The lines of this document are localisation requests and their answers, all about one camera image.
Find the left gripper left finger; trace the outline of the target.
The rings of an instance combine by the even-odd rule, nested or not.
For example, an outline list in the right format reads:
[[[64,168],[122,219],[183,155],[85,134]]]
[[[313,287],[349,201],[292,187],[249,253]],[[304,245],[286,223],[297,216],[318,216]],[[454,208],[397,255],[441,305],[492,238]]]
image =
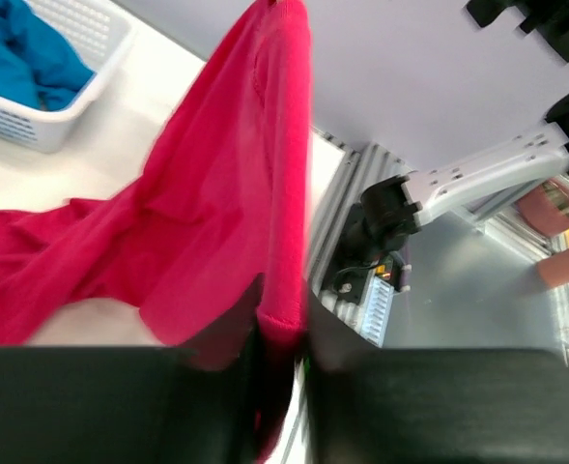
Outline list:
[[[0,347],[0,463],[251,463],[263,280],[170,347]]]

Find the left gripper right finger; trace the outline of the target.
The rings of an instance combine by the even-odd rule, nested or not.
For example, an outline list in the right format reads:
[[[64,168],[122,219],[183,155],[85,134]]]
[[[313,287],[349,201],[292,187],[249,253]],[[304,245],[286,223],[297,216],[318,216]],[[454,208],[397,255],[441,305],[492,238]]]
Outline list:
[[[569,463],[569,367],[536,349],[381,349],[308,299],[316,463]]]

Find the pink magenta t shirt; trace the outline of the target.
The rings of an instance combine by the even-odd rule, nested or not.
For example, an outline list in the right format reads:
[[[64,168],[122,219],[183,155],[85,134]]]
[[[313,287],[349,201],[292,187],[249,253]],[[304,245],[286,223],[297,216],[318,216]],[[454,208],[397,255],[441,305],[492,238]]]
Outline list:
[[[0,211],[0,347],[170,347],[263,280],[256,459],[275,447],[305,316],[311,41],[300,1],[257,1],[107,200]]]

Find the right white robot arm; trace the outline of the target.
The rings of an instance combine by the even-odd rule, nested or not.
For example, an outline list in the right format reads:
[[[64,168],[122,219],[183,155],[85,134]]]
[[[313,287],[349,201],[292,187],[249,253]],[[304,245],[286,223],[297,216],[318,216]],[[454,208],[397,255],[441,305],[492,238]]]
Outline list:
[[[523,33],[538,32],[569,64],[569,1],[469,1],[466,11],[485,28],[510,7],[523,14]],[[569,174],[569,94],[549,109],[541,124],[508,142],[441,169],[370,186],[356,203],[356,221],[343,228],[334,258],[343,265],[374,264],[454,208],[564,173]]]

